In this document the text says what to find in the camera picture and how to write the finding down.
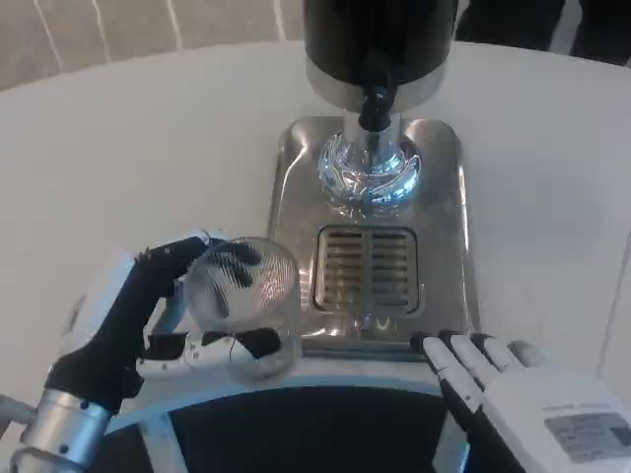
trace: stainless steel drip tray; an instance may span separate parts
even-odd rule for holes
[[[298,260],[306,355],[415,360],[413,332],[479,328],[464,169],[452,128],[402,123],[421,157],[415,200],[369,213],[331,201],[317,162],[342,118],[308,117],[283,135],[269,222]]]

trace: round table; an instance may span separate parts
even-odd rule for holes
[[[607,373],[631,229],[631,71],[458,43],[449,61],[440,91],[406,115],[443,119],[462,143],[483,329]],[[304,63],[301,42],[217,46],[0,94],[5,394],[37,402],[62,322],[113,246],[265,234],[280,134],[340,113]],[[391,370],[361,363],[348,372]],[[164,395],[146,385],[124,412],[154,401]]]

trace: metal grill slot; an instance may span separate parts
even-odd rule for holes
[[[405,235],[399,234],[373,234],[373,239],[405,239]]]
[[[320,309],[397,316],[418,306],[416,238],[410,230],[324,228],[316,262]]]
[[[362,234],[358,233],[345,233],[345,232],[332,232],[329,234],[331,238],[361,238]]]
[[[374,283],[407,283],[405,276],[373,276]]]
[[[407,266],[374,264],[371,269],[373,271],[407,271]]]
[[[373,248],[393,249],[393,250],[402,249],[403,251],[405,251],[405,250],[407,250],[407,245],[401,244],[401,243],[380,243],[380,242],[375,242],[375,243],[373,243]]]
[[[353,248],[353,249],[361,249],[362,248],[362,243],[345,243],[345,242],[340,242],[340,243],[329,243],[328,244],[329,248]]]
[[[330,258],[335,258],[335,259],[338,259],[338,258],[358,259],[358,258],[362,257],[362,255],[359,254],[359,253],[334,253],[334,252],[330,252],[330,251],[328,252],[327,256],[328,256],[329,259]]]
[[[363,269],[359,264],[332,263],[327,264],[326,269]]]
[[[373,254],[373,259],[389,259],[389,260],[405,261],[407,257],[402,254],[376,253],[376,254]]]
[[[353,276],[352,274],[326,274],[324,281],[356,281],[360,282],[361,276]]]

